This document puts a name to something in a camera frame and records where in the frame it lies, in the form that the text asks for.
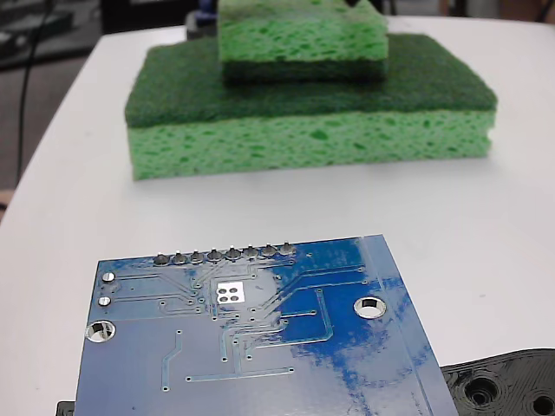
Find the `circuit board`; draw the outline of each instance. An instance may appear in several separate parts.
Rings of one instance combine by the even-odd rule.
[[[382,236],[101,261],[75,416],[455,416]]]

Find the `sponge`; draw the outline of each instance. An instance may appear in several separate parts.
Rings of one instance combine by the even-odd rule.
[[[387,24],[368,1],[220,0],[219,57],[233,82],[381,79]]]
[[[427,36],[389,43],[384,82],[235,88],[213,39],[152,49],[126,108],[134,177],[486,156],[494,93]]]

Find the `hole in black plastic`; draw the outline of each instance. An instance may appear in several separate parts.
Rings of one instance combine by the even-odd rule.
[[[479,377],[467,384],[465,394],[476,406],[485,406],[497,399],[499,390],[493,381]]]
[[[534,412],[542,416],[549,416],[555,413],[555,403],[547,396],[539,396],[533,404]]]
[[[375,308],[378,305],[378,301],[376,299],[364,299],[362,301],[363,308]]]

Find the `green sponge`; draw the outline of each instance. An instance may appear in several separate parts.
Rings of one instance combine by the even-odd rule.
[[[227,81],[383,78],[387,24],[368,1],[220,0],[219,57]]]
[[[226,88],[213,39],[152,49],[126,108],[136,179],[486,156],[496,98],[427,36],[390,36],[377,84]]]

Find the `mounting hole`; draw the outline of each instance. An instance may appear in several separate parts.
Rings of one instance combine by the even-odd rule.
[[[534,412],[542,416],[555,414],[555,403],[547,396],[539,396],[533,404]]]
[[[497,385],[485,377],[474,379],[465,387],[465,395],[476,406],[485,406],[491,403],[497,399],[498,394]]]
[[[355,312],[364,319],[376,319],[385,314],[385,302],[377,297],[361,297],[355,302]]]
[[[96,321],[87,326],[85,337],[91,342],[106,342],[115,334],[115,325],[110,321]]]

